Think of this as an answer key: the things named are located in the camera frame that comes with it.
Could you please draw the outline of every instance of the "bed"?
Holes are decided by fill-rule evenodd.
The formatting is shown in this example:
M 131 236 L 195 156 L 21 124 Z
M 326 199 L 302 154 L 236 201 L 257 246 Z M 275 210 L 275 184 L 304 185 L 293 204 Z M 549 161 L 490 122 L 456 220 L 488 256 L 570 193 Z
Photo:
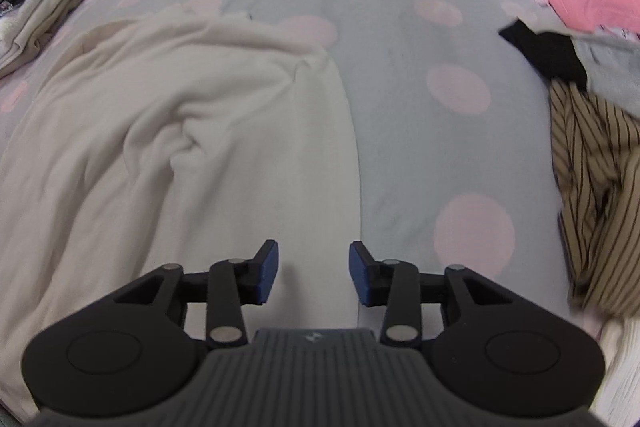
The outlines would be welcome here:
M 567 300 L 548 92 L 498 36 L 515 18 L 561 28 L 551 8 L 535 0 L 87 0 L 36 61 L 0 85 L 0 153 L 73 38 L 172 5 L 245 13 L 329 51 L 351 107 L 361 236 L 374 256 L 433 272 L 462 263 L 583 324 Z M 375 330 L 381 321 L 381 311 L 363 307 L 354 318 Z M 440 331 L 437 307 L 424 307 L 424 328 Z M 9 396 L 0 375 L 0 399 L 26 419 Z

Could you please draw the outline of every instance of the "blue finger pad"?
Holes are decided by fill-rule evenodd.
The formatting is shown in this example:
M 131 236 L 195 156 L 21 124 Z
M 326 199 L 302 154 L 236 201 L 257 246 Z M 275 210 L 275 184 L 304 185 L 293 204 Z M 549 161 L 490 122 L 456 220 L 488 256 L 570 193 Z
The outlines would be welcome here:
M 271 293 L 271 287 L 273 281 L 276 279 L 276 273 L 278 273 L 279 262 L 278 244 L 273 243 L 273 247 L 267 254 L 267 258 L 260 267 L 260 283 L 258 284 L 258 301 L 261 304 L 267 302 L 269 293 Z
M 369 277 L 367 276 L 367 267 L 358 255 L 356 248 L 351 245 L 349 248 L 349 273 L 351 280 L 356 287 L 358 298 L 365 306 L 369 306 Z

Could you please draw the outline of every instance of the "logo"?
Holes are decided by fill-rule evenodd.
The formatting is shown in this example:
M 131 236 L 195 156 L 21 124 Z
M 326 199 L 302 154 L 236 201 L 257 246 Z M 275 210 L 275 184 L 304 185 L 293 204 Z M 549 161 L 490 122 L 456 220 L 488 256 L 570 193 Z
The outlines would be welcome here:
M 322 335 L 317 331 L 314 331 L 313 333 L 309 333 L 308 335 L 305 335 L 305 338 L 309 342 L 316 343 L 322 339 Z

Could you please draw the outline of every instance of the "pile of laundry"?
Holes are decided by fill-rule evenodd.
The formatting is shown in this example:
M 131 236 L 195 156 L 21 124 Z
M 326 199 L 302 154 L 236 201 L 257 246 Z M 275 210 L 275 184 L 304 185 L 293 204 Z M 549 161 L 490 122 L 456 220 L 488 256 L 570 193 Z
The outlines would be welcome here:
M 500 31 L 549 81 L 551 152 L 571 300 L 606 318 L 607 372 L 591 410 L 640 425 L 640 43 Z
M 38 56 L 83 0 L 0 0 L 0 78 Z

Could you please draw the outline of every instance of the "wrinkled blanket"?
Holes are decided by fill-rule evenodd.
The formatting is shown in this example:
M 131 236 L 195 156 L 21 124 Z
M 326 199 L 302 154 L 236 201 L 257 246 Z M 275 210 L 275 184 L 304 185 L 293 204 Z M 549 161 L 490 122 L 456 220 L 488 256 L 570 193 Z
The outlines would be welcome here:
M 270 26 L 170 9 L 79 36 L 2 157 L 0 201 L 0 400 L 21 419 L 30 338 L 163 263 L 203 271 L 274 238 L 250 330 L 356 326 L 348 102 L 324 50 Z

